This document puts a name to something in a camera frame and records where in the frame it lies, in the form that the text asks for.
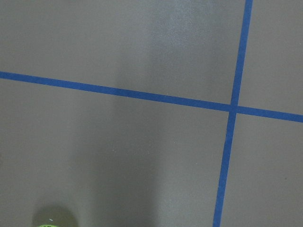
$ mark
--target floor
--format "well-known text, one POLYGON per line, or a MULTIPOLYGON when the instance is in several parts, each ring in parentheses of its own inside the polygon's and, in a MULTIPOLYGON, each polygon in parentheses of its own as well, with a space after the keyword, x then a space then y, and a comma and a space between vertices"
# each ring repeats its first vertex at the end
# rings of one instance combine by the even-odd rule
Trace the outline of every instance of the floor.
POLYGON ((301 227, 302 7, 2 1, 0 226, 301 227))

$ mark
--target vertical blue line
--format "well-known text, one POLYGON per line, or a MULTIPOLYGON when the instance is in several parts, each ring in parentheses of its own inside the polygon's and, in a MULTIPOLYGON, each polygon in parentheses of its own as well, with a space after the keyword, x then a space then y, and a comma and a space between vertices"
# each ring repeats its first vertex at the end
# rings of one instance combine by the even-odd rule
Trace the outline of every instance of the vertical blue line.
POLYGON ((239 102, 246 45, 247 45, 247 39, 248 39, 248 33, 249 33, 249 27, 250 27, 252 2, 253 2, 253 0, 246 0, 246 2, 245 2, 238 57, 237 57, 236 70, 235 70, 235 77, 234 77, 233 87, 232 87, 231 110, 228 115, 225 144, 224 144, 224 149, 223 149, 221 171, 220 171, 218 191, 217 191, 217 199, 216 199, 216 205, 215 205, 215 209, 214 209, 213 227, 219 227, 220 223, 221 223, 227 174, 228 174, 229 161, 230 161, 231 149, 232 149, 232 139, 233 139, 233 133, 234 133, 235 123, 236 123, 237 106, 238 106, 238 102, 239 102))

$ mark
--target blue line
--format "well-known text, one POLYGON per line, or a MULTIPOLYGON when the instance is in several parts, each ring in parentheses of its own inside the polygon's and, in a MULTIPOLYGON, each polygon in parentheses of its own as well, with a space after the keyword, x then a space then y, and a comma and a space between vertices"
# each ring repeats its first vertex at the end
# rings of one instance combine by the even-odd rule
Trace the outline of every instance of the blue line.
POLYGON ((244 106, 238 106, 237 113, 260 116, 260 117, 269 117, 269 118, 287 120, 293 122, 303 122, 303 115, 294 114, 294 113, 290 114, 290 113, 284 113, 284 112, 278 112, 272 110, 262 110, 262 109, 256 109, 251 107, 244 107, 244 106))
POLYGON ((156 102, 193 106, 193 107, 199 107, 199 108, 205 108, 211 110, 220 110, 226 112, 230 111, 229 104, 207 102, 202 100, 181 98, 175 96, 165 96, 165 95, 159 95, 159 94, 153 94, 153 93, 147 93, 141 91, 119 89, 114 87, 83 84, 83 83, 71 82, 71 81, 60 80, 60 79, 34 77, 34 76, 9 73, 9 72, 0 72, 0 78, 35 83, 35 84, 43 84, 43 85, 49 85, 55 87, 71 88, 71 89, 77 89, 82 91, 110 94, 115 96, 125 96, 125 97, 138 98, 138 99, 144 99, 144 100, 150 100, 156 102))
POLYGON ((234 82, 233 82, 233 87, 232 87, 231 111, 229 112, 229 115, 228 115, 226 137, 225 137, 225 144, 224 144, 224 149, 223 149, 216 205, 215 205, 215 209, 214 209, 213 227, 219 227, 221 224, 226 181, 227 181, 229 161, 230 161, 231 149, 232 149, 233 132, 234 132, 235 123, 236 123, 236 115, 237 115, 236 111, 237 111, 237 106, 238 106, 238 102, 239 102, 246 45, 247 45, 247 39, 248 39, 248 33, 249 33, 249 27, 250 27, 252 2, 253 2, 253 0, 246 0, 246 2, 245 2, 238 57, 237 57, 237 64, 236 64, 235 77, 234 77, 234 82))

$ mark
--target gray surface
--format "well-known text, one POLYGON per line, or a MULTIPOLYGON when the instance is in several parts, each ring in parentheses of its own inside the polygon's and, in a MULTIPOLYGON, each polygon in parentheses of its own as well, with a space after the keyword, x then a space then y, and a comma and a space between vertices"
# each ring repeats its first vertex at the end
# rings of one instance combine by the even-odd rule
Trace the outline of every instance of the gray surface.
POLYGON ((239 114, 222 227, 301 227, 303 125, 239 114))
POLYGON ((1 80, 0 226, 211 226, 227 113, 1 80))
POLYGON ((243 9, 243 0, 2 1, 0 70, 229 103, 243 9))
POLYGON ((303 114, 303 1, 255 0, 239 105, 303 114))

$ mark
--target bright green round object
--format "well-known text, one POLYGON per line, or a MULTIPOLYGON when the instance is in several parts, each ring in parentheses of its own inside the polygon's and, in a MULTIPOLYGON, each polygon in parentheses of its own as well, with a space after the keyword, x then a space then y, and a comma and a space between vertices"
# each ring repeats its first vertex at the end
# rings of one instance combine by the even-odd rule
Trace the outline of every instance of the bright green round object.
POLYGON ((38 227, 58 227, 58 226, 53 226, 53 225, 41 225, 41 226, 38 226, 38 227))

